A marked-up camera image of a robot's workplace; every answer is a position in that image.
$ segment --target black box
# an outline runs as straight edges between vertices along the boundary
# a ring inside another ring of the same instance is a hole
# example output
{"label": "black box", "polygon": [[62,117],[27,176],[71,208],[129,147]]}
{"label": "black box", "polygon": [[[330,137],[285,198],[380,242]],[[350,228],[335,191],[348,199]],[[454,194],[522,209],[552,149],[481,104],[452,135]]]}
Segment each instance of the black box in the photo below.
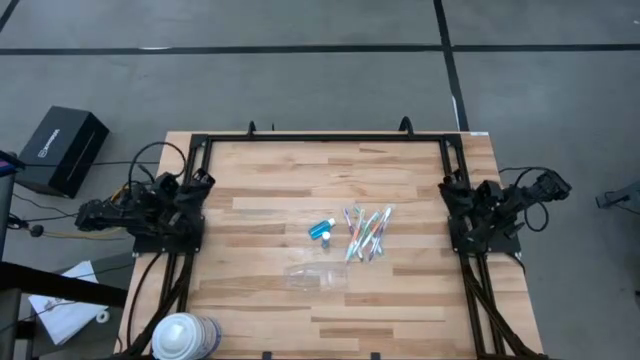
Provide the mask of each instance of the black box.
{"label": "black box", "polygon": [[52,106],[22,149],[16,183],[39,194],[73,198],[109,134],[89,111]]}

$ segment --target black stand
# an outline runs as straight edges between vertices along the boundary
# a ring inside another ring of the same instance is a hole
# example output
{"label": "black stand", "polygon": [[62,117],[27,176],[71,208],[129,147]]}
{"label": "black stand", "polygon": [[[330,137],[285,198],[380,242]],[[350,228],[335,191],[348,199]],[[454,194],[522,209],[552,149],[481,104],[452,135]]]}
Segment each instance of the black stand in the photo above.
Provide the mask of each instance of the black stand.
{"label": "black stand", "polygon": [[600,209],[608,209],[617,203],[630,200],[640,200],[640,181],[620,190],[607,191],[596,197],[596,204]]}

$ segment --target white paper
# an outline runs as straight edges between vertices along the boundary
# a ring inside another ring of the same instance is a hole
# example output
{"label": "white paper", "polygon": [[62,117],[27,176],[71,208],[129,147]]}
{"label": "white paper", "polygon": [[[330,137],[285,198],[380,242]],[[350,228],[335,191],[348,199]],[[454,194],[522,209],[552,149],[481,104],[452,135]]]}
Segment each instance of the white paper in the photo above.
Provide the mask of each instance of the white paper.
{"label": "white paper", "polygon": [[[79,280],[98,283],[98,279],[93,275],[93,272],[91,262],[83,261],[62,275],[71,278],[81,276]],[[29,301],[36,313],[42,312],[42,314],[39,314],[38,316],[40,317],[44,327],[47,329],[47,332],[49,332],[51,340],[56,345],[64,344],[73,335],[85,327],[89,321],[93,320],[98,313],[108,307],[105,305],[79,302],[72,303],[71,301],[64,299],[42,295],[31,295],[29,296]]]}

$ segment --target black metal frame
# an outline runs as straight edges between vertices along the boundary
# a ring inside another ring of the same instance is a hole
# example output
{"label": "black metal frame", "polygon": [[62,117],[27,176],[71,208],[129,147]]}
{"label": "black metal frame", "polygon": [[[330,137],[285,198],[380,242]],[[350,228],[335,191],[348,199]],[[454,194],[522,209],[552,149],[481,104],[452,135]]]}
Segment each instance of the black metal frame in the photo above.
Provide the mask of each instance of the black metal frame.
{"label": "black metal frame", "polygon": [[[469,181],[469,175],[467,171],[464,149],[462,145],[462,139],[458,133],[428,133],[428,134],[416,134],[413,130],[413,125],[409,118],[404,117],[400,123],[398,134],[376,134],[376,133],[363,133],[363,134],[337,134],[337,133],[256,133],[256,126],[253,122],[249,124],[249,129],[245,134],[193,134],[189,144],[189,155],[187,158],[187,172],[185,176],[189,176],[193,172],[195,167],[196,153],[202,149],[204,151],[202,162],[200,167],[208,171],[209,163],[211,162],[211,152],[213,144],[215,142],[254,142],[254,141],[385,141],[385,142],[435,142],[439,144],[440,155],[442,158],[442,166],[445,175],[451,174],[453,168],[451,165],[451,159],[449,156],[449,147],[453,147],[456,154],[456,161],[458,163],[459,170],[463,174],[464,181],[468,187],[471,186]],[[471,260],[468,254],[458,253],[460,266],[462,270],[462,277],[465,284],[465,295],[467,298],[467,305],[469,309],[469,319],[471,324],[471,330],[473,332],[474,346],[478,359],[498,359],[506,356],[504,342],[507,342],[512,348],[516,356],[522,356],[523,358],[535,358],[538,356],[535,352],[528,349],[522,341],[515,335],[504,318],[500,315],[494,300],[493,289],[491,286],[491,278],[489,275],[489,268],[487,264],[486,254],[476,254],[476,260],[478,263],[478,272],[480,274],[480,282],[476,279]],[[189,278],[192,272],[193,266],[193,254],[185,255],[185,266],[189,274]],[[167,261],[164,282],[162,285],[161,300],[166,299],[169,289],[172,286],[175,268],[176,268],[177,255],[169,255]],[[186,311],[186,305],[189,295],[189,286],[184,288],[178,299],[177,311]],[[490,325],[491,335],[493,337],[495,354],[487,353],[484,344],[484,336],[481,328],[480,315],[478,311],[477,302],[483,306],[487,312]],[[265,352],[263,358],[269,358],[270,352]],[[379,353],[372,353],[372,358],[380,359]]]}

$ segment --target wooden table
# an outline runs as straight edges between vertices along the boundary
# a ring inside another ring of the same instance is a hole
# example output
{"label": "wooden table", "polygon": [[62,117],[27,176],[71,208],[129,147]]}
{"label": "wooden table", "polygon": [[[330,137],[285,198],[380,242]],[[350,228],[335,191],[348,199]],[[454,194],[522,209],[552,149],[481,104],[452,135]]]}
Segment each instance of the wooden table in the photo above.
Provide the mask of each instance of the wooden table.
{"label": "wooden table", "polygon": [[[170,132],[167,141],[186,153],[191,134]],[[463,133],[462,139],[472,183],[499,180],[489,136]],[[181,167],[175,151],[165,148],[159,172]],[[475,358],[460,265],[437,188],[443,177],[437,144],[215,143],[210,173],[217,182],[203,210],[207,232],[187,308],[219,320],[224,335],[215,358],[255,359],[263,351],[276,359],[370,358],[371,352],[387,359]],[[342,209],[355,203],[369,214],[396,205],[385,255],[350,264],[348,291],[288,288],[288,266],[344,263],[349,235]],[[330,217],[337,225],[327,254],[307,231]],[[125,314],[152,257],[136,262]],[[165,263],[163,256],[142,286],[134,337],[156,311]],[[501,255],[491,255],[489,267],[498,308],[525,344],[541,352],[522,269]]]}

